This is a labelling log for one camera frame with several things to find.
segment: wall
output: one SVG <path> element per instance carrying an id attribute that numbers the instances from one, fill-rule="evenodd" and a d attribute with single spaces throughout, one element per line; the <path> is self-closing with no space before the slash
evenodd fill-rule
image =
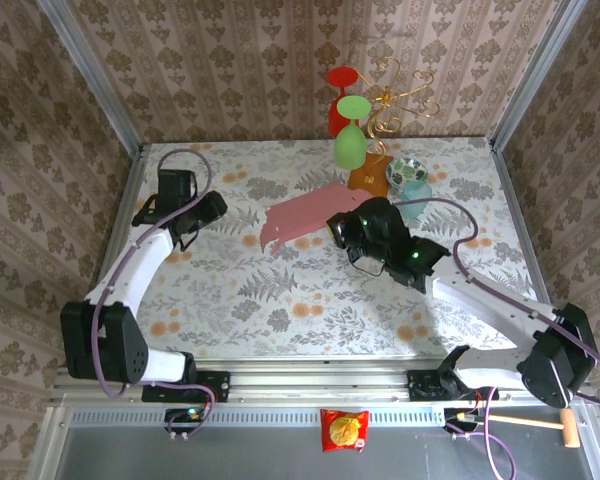
<path id="1" fill-rule="evenodd" d="M 144 142 L 325 136 L 351 65 L 400 89 L 430 68 L 433 119 L 403 115 L 401 136 L 492 131 L 557 0 L 72 0 L 74 16 Z M 357 92 L 362 90 L 359 82 Z M 410 105 L 419 107 L 417 97 Z"/>
<path id="2" fill-rule="evenodd" d="M 24 478 L 61 306 L 98 271 L 129 159 L 36 3 L 0 1 L 0 479 Z"/>
<path id="3" fill-rule="evenodd" d="M 600 350 L 600 0 L 504 153 L 549 293 L 587 310 Z M 600 395 L 600 370 L 593 383 Z"/>

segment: table surface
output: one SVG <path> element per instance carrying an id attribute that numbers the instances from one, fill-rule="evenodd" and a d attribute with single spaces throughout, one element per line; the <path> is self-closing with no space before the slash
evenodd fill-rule
<path id="1" fill-rule="evenodd" d="M 149 345 L 197 357 L 444 356 L 456 345 L 507 348 L 510 342 L 450 303 L 354 269 L 325 228 L 262 253 L 268 207 L 329 183 L 346 183 L 333 161 L 333 141 L 154 144 L 149 148 L 136 210 L 157 190 L 159 158 L 177 147 L 201 151 L 213 169 L 212 188 L 227 214 L 200 232 L 185 253 L 163 263 L 138 312 Z M 480 235 L 461 247 L 466 265 L 535 298 L 511 214 L 485 139 L 400 139 L 394 157 L 411 156 L 429 169 L 434 196 L 466 206 Z M 192 155 L 171 157 L 205 180 Z M 412 232 L 448 246 L 470 232 L 463 214 L 430 203 Z"/>

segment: red snack package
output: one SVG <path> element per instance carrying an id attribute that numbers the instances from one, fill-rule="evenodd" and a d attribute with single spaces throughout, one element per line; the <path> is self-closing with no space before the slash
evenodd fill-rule
<path id="1" fill-rule="evenodd" d="M 367 443 L 369 412 L 340 412 L 320 410 L 322 422 L 322 451 L 352 449 L 362 451 Z"/>

